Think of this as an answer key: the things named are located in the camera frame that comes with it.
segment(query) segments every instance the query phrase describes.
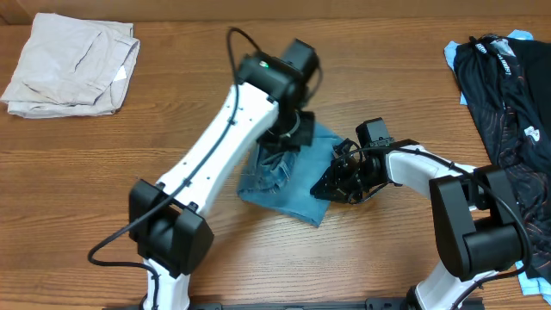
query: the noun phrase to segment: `blue denim cloth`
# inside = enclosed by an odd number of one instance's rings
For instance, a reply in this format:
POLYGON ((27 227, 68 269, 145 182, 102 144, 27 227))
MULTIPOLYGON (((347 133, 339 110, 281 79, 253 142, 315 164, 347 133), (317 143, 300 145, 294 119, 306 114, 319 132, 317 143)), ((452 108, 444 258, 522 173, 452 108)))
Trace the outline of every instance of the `blue denim cloth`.
MULTIPOLYGON (((522 262, 515 263, 517 269, 523 267, 522 262)), ((520 289, 523 291, 524 296, 539 295, 543 296, 543 299, 551 305, 551 285, 544 278, 529 279, 526 276, 526 272, 518 275, 518 281, 520 282, 520 289)))
POLYGON ((238 196, 319 226, 330 202, 314 198, 310 188, 331 164, 333 146, 341 142, 331 130, 316 123, 312 145, 301 147, 300 152, 273 155, 256 146, 241 173, 238 196))
MULTIPOLYGON (((507 35, 509 38, 512 39, 519 39, 519 40, 533 40, 534 36, 529 33, 528 31, 523 30, 514 30, 509 35, 507 35)), ((455 43, 451 41, 445 48, 444 48, 444 56, 446 57, 446 62, 448 63, 449 69, 451 71, 454 70, 454 59, 457 52, 455 51, 457 47, 460 44, 455 43)), ((465 96, 463 93, 461 93, 461 99, 459 100, 459 104, 467 105, 467 99, 465 99, 465 96)))

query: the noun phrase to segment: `folded gray shirt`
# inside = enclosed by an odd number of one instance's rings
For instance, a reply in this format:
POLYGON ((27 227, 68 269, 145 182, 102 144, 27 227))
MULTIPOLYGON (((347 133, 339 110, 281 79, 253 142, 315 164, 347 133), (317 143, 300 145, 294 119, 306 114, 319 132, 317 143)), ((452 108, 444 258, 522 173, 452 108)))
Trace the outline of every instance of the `folded gray shirt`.
POLYGON ((129 23, 39 13, 0 99, 27 118, 113 114, 138 55, 132 35, 129 23))

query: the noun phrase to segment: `black t-shirt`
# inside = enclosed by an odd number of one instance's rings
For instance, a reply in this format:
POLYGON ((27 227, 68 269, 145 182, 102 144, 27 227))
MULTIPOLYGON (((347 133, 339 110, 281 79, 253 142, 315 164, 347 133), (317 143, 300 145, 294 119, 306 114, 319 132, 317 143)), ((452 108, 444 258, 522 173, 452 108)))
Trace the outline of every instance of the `black t-shirt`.
POLYGON ((458 46, 454 61, 490 161, 505 170, 534 245, 529 276, 549 282, 551 144, 543 123, 549 127, 551 117, 550 57, 549 44, 487 35, 458 46))

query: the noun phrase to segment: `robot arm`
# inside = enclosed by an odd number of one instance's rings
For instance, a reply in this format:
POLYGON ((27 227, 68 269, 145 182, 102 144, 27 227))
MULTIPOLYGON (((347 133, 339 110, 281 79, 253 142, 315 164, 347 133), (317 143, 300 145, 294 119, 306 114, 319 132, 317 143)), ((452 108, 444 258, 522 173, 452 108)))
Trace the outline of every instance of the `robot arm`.
POLYGON ((310 145, 313 113, 301 108, 313 94, 308 93, 306 84, 318 68, 313 48, 299 40, 281 59, 261 51, 245 56, 236 72, 236 85, 188 154, 156 185, 143 180, 134 185, 129 199, 131 223, 172 196, 170 204, 177 207, 163 208, 130 230, 144 264, 159 275, 154 278, 148 271, 144 309, 155 304, 155 310, 189 307, 189 274, 206 256, 214 239, 205 216, 255 141, 272 152, 298 151, 300 146, 310 145), (153 302, 156 289, 158 298, 153 302))
POLYGON ((353 142, 347 139, 336 146, 340 156, 312 187, 311 194, 336 202, 349 202, 350 197, 362 202, 376 192, 370 189, 394 183, 412 188, 431 201, 441 262, 408 293, 409 308, 448 310, 470 292, 473 284, 508 270, 523 258, 516 222, 479 187, 483 183, 499 193, 508 206, 514 206, 513 213, 520 218, 511 186, 501 169, 455 164, 427 152, 415 141, 395 142, 381 118, 365 121, 356 133, 361 148, 357 146, 355 152, 362 152, 360 161, 348 155, 353 142), (490 209, 490 216, 473 220, 470 212, 477 208, 490 209))

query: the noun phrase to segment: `wood grain surface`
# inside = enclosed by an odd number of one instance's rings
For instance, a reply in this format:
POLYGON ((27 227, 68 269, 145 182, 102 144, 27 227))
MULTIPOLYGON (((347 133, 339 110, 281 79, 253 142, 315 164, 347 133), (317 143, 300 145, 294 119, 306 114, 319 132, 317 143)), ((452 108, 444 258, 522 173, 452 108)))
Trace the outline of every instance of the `wood grain surface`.
MULTIPOLYGON (((443 48, 469 35, 530 30, 551 41, 548 17, 396 18, 236 22, 267 52, 294 38, 316 47, 325 80, 308 109, 342 137, 383 117, 398 140, 414 139, 462 164, 488 158, 443 48)), ((0 108, 0 309, 100 309, 137 303, 145 273, 100 268, 88 250, 127 223, 138 178, 154 183, 195 143, 226 97, 231 75, 225 22, 138 23, 138 63, 120 113, 25 120, 0 108)), ((0 28, 0 89, 30 27, 0 28)), ((236 55, 250 51, 234 40, 236 55)), ((238 168, 209 225, 216 235, 193 274, 192 301, 360 301, 403 296, 438 255, 430 202, 387 188, 360 206, 332 204, 320 228, 240 201, 238 168)), ((123 237, 100 258, 139 261, 123 237)), ((488 309, 544 309, 517 279, 485 285, 488 309)))
POLYGON ((547 0, 0 0, 0 13, 2 3, 10 24, 30 24, 39 12, 119 22, 551 14, 547 0))

